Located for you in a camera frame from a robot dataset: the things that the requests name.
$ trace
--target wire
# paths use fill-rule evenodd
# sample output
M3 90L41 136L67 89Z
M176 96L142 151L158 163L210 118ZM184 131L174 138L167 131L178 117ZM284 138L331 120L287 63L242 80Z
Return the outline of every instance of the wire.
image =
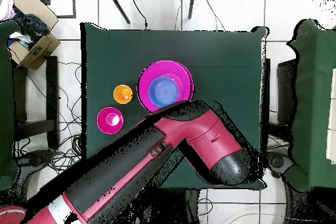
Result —
M223 24L222 24L222 22L219 20L218 16L217 16L217 15L215 14L215 12L213 11L213 8L212 8L212 6L210 5L209 1L208 1L208 0L206 0L206 1L207 1L207 4L209 5L209 8L210 8L211 11L213 12L213 15L215 15L215 18L218 19L219 23L222 25L223 30L226 31L225 28L224 28L224 26L223 26Z
M81 82L80 82L80 81L78 80L78 78L77 78L77 70L78 70L79 68L81 68L81 65L80 65L78 68L76 68L76 70L75 70L75 77L76 77L78 83L81 85Z
M208 193L209 193L209 189L207 189L207 193L206 193L206 195L205 195L205 198L202 198L202 199L199 199L198 200L198 203L200 202L200 201L202 201L202 200L206 200L206 203L205 203L205 213L203 213L203 214L200 214L200 215L198 215L198 216L203 216L203 215L206 215L207 216L207 224L209 224L209 213L213 210L213 203L212 203L212 201L210 201L210 199L208 199ZM207 210L207 203L210 203L211 204L211 209L208 211Z
M28 75L28 77L31 79L31 82L33 82L33 84L35 85L36 89L38 89L39 92L45 97L45 99L46 99L47 101L49 101L49 103L51 104L51 106L54 107L54 108L57 110L57 108L52 104L52 102L51 102L51 101L45 96L45 94L42 93L42 91L38 88L38 86L35 84L34 80L32 80L32 78L30 77L30 75L29 75L28 73L27 73L27 75ZM63 120L66 121L66 119L64 118L64 116L63 116L59 111L58 111L58 113L62 116Z
M269 138L271 138L275 143L279 144L279 148L283 148L286 152L288 152L288 150L286 150L284 147L287 145L281 145L277 140L275 140L273 137L268 136Z
M176 22L177 22L177 17L179 16L179 11L180 11L180 8L182 6L182 1L180 0L181 4L180 4L180 7L178 8L177 10L177 14L176 14L176 18L175 18L175 28L174 28L174 31L176 30Z
M137 4L135 3L135 0L133 0L133 3L134 3L134 5L135 5L136 9L138 10L138 12L139 12L139 13L141 14L141 16L144 18L144 27L145 27L145 30L147 30L147 26L148 26L148 24L147 24L147 19L146 19L146 17L144 17L144 15L140 12L140 10L139 10Z
M66 121L65 118L64 118L64 116L59 112L59 110L52 104L52 102L51 102L51 101L50 101L50 100L43 94L43 92L38 88L38 86L36 85L36 83L34 82L34 80L32 80L32 78L30 77L30 75L29 75L29 74L27 74L27 75L28 75L28 77L31 79L31 81L33 82L33 84L35 85L35 87L37 88L37 90L38 90L38 91L39 91L39 92L46 98L47 101L49 101L49 103L51 104L51 106L54 107L55 110L57 110L57 112L62 116L63 120ZM69 108L69 110L70 110L71 113L72 113L72 116L74 117L73 109L74 109L74 106L72 107L71 110L70 110L70 108ZM59 174L60 171L64 171L65 169L68 169L70 166L72 166L73 164L75 164L75 163L80 159L80 157L81 157L81 135L72 135L71 130L70 130L70 127L69 127L69 123L67 124L66 128L69 129L70 136L67 137L67 138L65 138L65 139L63 139L63 141L60 143L60 145L59 145L59 147L58 147L58 150L55 150L55 151L54 151L54 155L53 155L53 157L52 157L51 163L48 165L50 168L54 169L54 170L57 172L57 174ZM27 151L23 150L23 148L24 148L25 146L27 146L27 145L31 142L30 138L28 138L28 139L29 139L29 142L28 142L27 144L25 144L20 150L18 149L18 155L20 155L20 154L23 155L23 152L27 152ZM68 141L68 140L70 140L70 139L71 139L71 141L72 141L72 148L69 149L69 150L67 150L65 153L59 151L59 148L60 148L66 141ZM60 161L61 159L64 159L64 161L63 161L63 163L59 166L59 165L57 165L56 163L57 163L58 161Z
M28 142L27 142L25 145L23 145L23 146L21 147L21 149L20 149L20 155L21 155L21 156L24 155L24 154L23 154L23 148L24 148L25 146L28 146L28 145L30 144L31 141L32 141L32 140L30 139L30 137L28 137Z
M233 224L233 222L235 222L236 220L238 220L239 218L242 218L244 216L248 216L248 215L271 215L271 216L278 216L278 217L283 217L283 218L287 218L287 219L290 219L290 220L296 220L296 221L314 221L314 222L321 222L321 221L318 221L318 220L313 220L313 219L297 219L297 218L292 218L292 217L287 217L285 215L276 215L274 213L247 213L245 215L241 215L237 218L235 218L234 220L232 220L229 224Z

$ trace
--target table leg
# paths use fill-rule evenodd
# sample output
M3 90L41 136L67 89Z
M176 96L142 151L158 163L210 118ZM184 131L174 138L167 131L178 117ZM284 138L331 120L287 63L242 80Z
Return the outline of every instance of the table leg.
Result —
M121 13L121 15L122 15L122 16L124 17L124 19L126 20L126 23L130 24L131 21L129 21L127 15L126 15L125 12L123 11L123 8L122 8L121 5L118 3L118 1L117 1L117 0L112 0L112 1L115 3L117 9L119 10L119 12Z
M189 5L189 15L188 18L192 18L192 9L194 8L194 0L190 0L190 5Z

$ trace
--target blue bowl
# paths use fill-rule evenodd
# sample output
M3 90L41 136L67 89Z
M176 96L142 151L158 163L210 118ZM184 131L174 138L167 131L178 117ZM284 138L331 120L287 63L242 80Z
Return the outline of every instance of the blue bowl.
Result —
M178 93L175 82L164 76L154 79L148 88L150 101L160 108L174 103Z

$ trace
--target floor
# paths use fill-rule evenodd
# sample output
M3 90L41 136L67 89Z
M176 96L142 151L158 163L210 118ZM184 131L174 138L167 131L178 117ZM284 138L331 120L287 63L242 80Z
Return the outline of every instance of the floor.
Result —
M270 119L276 122L278 102L276 67L277 64L295 58L295 53L286 42L292 38L296 24L304 18L317 19L325 28L336 25L335 1L332 0L208 0L216 15L227 31L250 31L255 26L267 26L270 34L267 37L266 57L271 59L270 82ZM75 70L81 62L80 22L92 22L105 29L144 29L144 19L138 13L132 0L119 0L127 13L131 24L128 25L120 15L112 0L75 0L76 18L60 18L52 29L52 34L61 40L60 46L53 53L59 64L59 84L67 93L68 106L76 103L80 97L80 85L75 78ZM136 0L136 3L147 18L148 29L174 30L180 0ZM215 19L206 0L195 0L193 17L188 19L189 0L183 0L183 30L215 30ZM58 15L72 12L71 0L52 0L52 9ZM176 29L180 30L180 14L178 13ZM45 65L37 71L30 71L30 76L45 93ZM81 69L77 70L81 79ZM45 119L45 99L28 80L28 120ZM67 109L67 98L60 91L60 129L72 121L71 112ZM75 115L81 115L81 101L73 108ZM81 132L78 124L71 123L73 134ZM69 129L60 133L61 140L70 136ZM270 145L282 144L282 141L270 139ZM46 135L32 138L26 147L36 150L47 146ZM66 143L63 151L71 144ZM29 186L29 197L33 196L56 173L49 168L36 173ZM199 201L199 218L201 224L282 224L285 214L285 192L281 180L275 179L267 171L263 177L267 188L262 191L252 190L203 190Z

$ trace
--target table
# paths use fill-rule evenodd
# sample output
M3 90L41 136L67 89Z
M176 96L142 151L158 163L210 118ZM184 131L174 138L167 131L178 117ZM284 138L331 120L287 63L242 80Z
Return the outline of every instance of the table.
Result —
M220 103L238 129L259 148L259 102L261 88L261 39L266 28L254 32L178 32L142 30L101 30L82 24L83 53L87 63L87 156L92 156L117 135L103 134L96 126L101 109L113 106L124 117L128 129L147 114L137 95L141 71L157 60L175 60L192 74L194 100ZM113 90L119 84L133 90L133 99L118 104ZM162 187L202 189L210 187L189 166L186 159ZM263 189L264 183L232 188Z
M295 93L297 109L291 126L297 166L285 178L298 191L336 188L336 165L326 158L332 71L336 68L336 32L321 30L312 20L297 27L291 45L299 54Z

